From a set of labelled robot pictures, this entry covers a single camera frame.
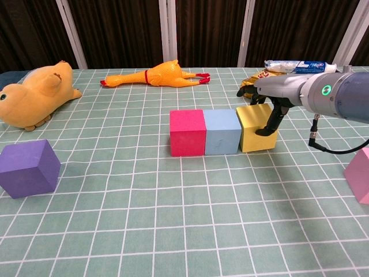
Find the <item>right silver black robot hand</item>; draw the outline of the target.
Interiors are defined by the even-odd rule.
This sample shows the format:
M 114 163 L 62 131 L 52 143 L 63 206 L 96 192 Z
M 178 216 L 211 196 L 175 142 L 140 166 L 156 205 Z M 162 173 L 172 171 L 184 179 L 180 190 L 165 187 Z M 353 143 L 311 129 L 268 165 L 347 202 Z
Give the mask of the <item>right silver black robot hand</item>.
M 239 88 L 237 96 L 251 94 L 251 105 L 262 104 L 266 98 L 273 103 L 273 111 L 264 128 L 255 131 L 259 136 L 270 136 L 279 127 L 288 110 L 301 106 L 300 90 L 311 77 L 310 74 L 283 74 L 279 76 L 259 78 L 252 85 Z

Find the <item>yellow foam cube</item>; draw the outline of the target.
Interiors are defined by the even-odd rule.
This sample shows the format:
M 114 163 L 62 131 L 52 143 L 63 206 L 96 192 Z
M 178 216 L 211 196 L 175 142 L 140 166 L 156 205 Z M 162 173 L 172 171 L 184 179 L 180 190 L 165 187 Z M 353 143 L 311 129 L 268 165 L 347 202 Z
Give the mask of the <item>yellow foam cube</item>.
M 262 151 L 275 147 L 277 132 L 270 136 L 259 136 L 255 133 L 266 125 L 271 112 L 272 109 L 267 103 L 236 108 L 236 114 L 242 126 L 240 137 L 242 152 Z

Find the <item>light blue foam cube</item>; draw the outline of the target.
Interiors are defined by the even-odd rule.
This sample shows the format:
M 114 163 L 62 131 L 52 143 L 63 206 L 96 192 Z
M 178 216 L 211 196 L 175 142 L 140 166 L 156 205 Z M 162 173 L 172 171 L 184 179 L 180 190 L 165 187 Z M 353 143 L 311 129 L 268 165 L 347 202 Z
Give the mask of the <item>light blue foam cube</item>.
M 242 128 L 234 109 L 204 110 L 206 155 L 235 154 Z

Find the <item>red foam cube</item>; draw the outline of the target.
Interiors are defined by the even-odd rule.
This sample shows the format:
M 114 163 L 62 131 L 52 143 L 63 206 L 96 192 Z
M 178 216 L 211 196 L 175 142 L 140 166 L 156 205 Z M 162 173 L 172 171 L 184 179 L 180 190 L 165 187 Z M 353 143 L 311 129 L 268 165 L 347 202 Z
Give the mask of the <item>red foam cube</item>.
M 205 154 L 206 125 L 203 110 L 170 111 L 170 145 L 172 156 Z

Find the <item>pink foam cube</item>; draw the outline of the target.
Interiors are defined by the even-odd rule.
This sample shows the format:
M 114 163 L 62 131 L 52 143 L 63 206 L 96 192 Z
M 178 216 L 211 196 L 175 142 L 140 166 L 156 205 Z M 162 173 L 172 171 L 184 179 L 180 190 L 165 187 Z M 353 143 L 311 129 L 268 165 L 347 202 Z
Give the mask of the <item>pink foam cube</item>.
M 369 205 L 369 147 L 357 152 L 344 176 L 357 201 Z

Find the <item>white blue toothpaste tube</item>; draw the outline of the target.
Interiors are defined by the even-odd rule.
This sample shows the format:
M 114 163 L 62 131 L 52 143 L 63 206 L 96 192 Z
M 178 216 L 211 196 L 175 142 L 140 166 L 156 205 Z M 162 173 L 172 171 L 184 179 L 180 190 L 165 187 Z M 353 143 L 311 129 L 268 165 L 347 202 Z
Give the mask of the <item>white blue toothpaste tube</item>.
M 279 73 L 296 73 L 296 74 L 319 74 L 319 73 L 335 73 L 336 64 L 328 64 L 325 61 L 265 61 L 265 68 L 269 71 Z

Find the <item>gold snack packet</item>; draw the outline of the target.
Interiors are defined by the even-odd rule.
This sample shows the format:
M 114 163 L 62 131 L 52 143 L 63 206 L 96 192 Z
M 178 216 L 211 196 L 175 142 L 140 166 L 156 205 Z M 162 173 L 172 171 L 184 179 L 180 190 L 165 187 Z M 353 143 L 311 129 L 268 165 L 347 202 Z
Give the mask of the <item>gold snack packet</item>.
M 285 73 L 281 73 L 281 72 L 273 72 L 273 71 L 269 71 L 267 69 L 264 69 L 254 75 L 252 75 L 251 77 L 248 77 L 246 79 L 244 79 L 241 82 L 240 87 L 244 87 L 244 86 L 249 86 L 249 85 L 254 85 L 254 83 L 259 80 L 260 78 L 265 78 L 265 77 L 275 77 L 275 76 L 280 76 L 280 75 L 285 75 Z

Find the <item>dark pleated curtain panel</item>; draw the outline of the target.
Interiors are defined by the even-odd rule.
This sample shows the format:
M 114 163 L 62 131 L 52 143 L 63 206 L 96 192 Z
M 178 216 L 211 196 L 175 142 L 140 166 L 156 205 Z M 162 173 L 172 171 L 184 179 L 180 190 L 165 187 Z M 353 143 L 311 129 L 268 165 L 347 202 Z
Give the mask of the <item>dark pleated curtain panel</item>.
M 369 26 L 349 64 L 352 66 L 369 66 Z
M 182 67 L 236 67 L 247 0 L 176 0 Z
M 332 63 L 360 0 L 255 0 L 245 66 Z
M 163 62 L 159 0 L 68 0 L 90 69 Z
M 68 62 L 78 68 L 55 0 L 0 0 L 0 73 Z

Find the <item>yellow rubber chicken toy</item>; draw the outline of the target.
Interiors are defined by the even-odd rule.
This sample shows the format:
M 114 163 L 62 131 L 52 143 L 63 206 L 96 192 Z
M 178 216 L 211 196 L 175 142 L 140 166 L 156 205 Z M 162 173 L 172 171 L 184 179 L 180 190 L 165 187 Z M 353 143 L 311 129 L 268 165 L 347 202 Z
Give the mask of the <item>yellow rubber chicken toy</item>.
M 189 73 L 181 69 L 178 60 L 163 62 L 153 68 L 126 75 L 110 75 L 100 84 L 117 87 L 128 83 L 145 83 L 155 87 L 189 87 L 210 82 L 209 73 Z

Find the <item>green checked tablecloth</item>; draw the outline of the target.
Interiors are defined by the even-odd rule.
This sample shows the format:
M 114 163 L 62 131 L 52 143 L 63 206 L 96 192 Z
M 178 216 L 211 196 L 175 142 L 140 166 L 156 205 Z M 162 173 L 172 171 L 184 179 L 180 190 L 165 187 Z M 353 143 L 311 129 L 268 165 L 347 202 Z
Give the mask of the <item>green checked tablecloth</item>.
M 54 193 L 0 188 L 0 277 L 369 277 L 369 205 L 343 172 L 352 155 L 308 146 L 293 108 L 276 146 L 173 157 L 169 114 L 244 106 L 253 68 L 210 68 L 208 85 L 105 89 L 114 70 L 75 70 L 82 98 L 32 132 L 0 122 L 0 150 L 46 139 Z

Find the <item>yellow plush animal toy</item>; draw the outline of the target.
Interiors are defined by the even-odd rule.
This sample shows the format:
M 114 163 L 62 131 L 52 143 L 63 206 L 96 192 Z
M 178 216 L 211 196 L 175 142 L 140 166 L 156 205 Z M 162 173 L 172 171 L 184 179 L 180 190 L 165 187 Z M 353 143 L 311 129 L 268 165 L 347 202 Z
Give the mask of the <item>yellow plush animal toy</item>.
M 0 90 L 0 120 L 33 131 L 51 119 L 51 114 L 82 93 L 73 87 L 73 69 L 66 61 L 31 71 L 23 83 Z

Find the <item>purple foam cube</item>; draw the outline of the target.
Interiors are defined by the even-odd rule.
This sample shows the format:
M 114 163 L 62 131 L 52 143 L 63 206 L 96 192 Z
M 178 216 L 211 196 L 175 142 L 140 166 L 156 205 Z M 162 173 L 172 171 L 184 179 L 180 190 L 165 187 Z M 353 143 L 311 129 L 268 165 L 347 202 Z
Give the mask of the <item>purple foam cube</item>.
M 60 168 L 46 139 L 9 144 L 0 153 L 0 187 L 13 199 L 53 192 Z

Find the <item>dark blue table pad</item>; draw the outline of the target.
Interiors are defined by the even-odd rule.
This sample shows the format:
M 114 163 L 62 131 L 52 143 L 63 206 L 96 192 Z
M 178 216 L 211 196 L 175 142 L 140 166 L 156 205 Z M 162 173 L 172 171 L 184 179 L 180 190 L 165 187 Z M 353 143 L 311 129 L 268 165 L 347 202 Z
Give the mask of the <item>dark blue table pad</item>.
M 28 70 L 8 71 L 0 74 L 0 91 L 9 84 L 18 83 L 24 76 L 27 75 Z

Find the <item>white partition post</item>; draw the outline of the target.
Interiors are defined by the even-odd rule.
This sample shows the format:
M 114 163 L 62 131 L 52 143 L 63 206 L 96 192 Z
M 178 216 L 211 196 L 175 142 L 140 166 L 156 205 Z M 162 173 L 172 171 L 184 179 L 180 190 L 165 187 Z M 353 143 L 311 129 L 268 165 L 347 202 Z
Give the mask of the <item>white partition post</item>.
M 163 61 L 178 59 L 176 0 L 158 0 Z
M 68 0 L 55 0 L 59 13 L 62 17 L 62 21 L 71 44 L 74 57 L 77 61 L 79 69 L 87 69 L 88 65 L 85 59 L 84 51 L 80 42 L 80 38 L 74 23 L 73 15 L 70 10 Z
M 237 63 L 237 67 L 239 68 L 244 67 L 246 62 L 248 43 L 250 39 L 251 26 L 253 21 L 254 7 L 255 0 L 247 0 Z
M 349 65 L 369 26 L 369 0 L 360 0 L 351 18 L 333 63 Z

